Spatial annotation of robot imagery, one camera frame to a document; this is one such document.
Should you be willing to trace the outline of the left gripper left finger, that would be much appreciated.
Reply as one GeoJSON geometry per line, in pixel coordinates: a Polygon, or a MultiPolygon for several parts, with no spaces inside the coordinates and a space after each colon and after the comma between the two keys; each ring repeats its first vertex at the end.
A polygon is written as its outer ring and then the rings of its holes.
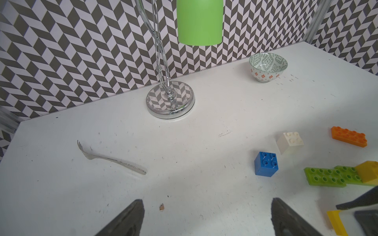
{"type": "Polygon", "coordinates": [[[141,199],[136,199],[95,236],[139,236],[145,209],[141,199]]]}

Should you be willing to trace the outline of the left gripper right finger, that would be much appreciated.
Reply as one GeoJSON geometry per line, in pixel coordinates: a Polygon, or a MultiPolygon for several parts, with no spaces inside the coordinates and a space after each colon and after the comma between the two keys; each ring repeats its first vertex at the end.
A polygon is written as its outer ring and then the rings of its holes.
{"type": "Polygon", "coordinates": [[[271,215],[276,236],[321,236],[313,226],[280,198],[273,199],[271,215]]]}

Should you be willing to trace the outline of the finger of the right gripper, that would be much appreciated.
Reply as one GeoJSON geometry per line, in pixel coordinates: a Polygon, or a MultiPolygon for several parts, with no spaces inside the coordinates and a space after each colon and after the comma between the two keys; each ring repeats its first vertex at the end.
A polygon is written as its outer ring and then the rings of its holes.
{"type": "Polygon", "coordinates": [[[378,236],[378,210],[361,210],[354,217],[366,236],[378,236]]]}
{"type": "Polygon", "coordinates": [[[357,199],[336,205],[338,210],[348,210],[355,207],[367,207],[378,203],[378,187],[375,186],[365,194],[361,195],[357,199]]]}

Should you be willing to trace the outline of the yellow lego brick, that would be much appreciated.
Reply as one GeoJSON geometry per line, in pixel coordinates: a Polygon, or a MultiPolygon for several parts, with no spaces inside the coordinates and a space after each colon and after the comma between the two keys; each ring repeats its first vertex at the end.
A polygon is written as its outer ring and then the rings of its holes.
{"type": "Polygon", "coordinates": [[[378,185],[378,162],[366,161],[355,167],[362,182],[367,185],[378,185]]]}
{"type": "Polygon", "coordinates": [[[327,212],[327,216],[330,220],[330,223],[336,233],[336,235],[338,236],[348,236],[348,233],[341,221],[341,218],[340,218],[340,213],[342,211],[341,210],[333,210],[333,211],[328,211],[327,212]]]}

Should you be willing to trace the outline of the green lego plate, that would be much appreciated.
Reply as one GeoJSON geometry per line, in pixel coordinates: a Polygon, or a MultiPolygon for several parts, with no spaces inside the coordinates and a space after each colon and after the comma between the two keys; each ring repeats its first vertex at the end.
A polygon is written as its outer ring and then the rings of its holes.
{"type": "Polygon", "coordinates": [[[312,168],[304,169],[307,181],[311,186],[346,187],[346,181],[339,170],[312,168]]]}
{"type": "Polygon", "coordinates": [[[341,173],[346,184],[365,185],[354,167],[336,166],[334,169],[341,173]]]}

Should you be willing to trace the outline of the blue lego brick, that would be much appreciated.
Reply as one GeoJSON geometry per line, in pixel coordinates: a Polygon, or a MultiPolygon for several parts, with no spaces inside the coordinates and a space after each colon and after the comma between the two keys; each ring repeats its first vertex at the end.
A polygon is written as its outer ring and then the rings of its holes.
{"type": "Polygon", "coordinates": [[[259,152],[254,164],[257,176],[272,177],[279,169],[275,153],[259,152]]]}

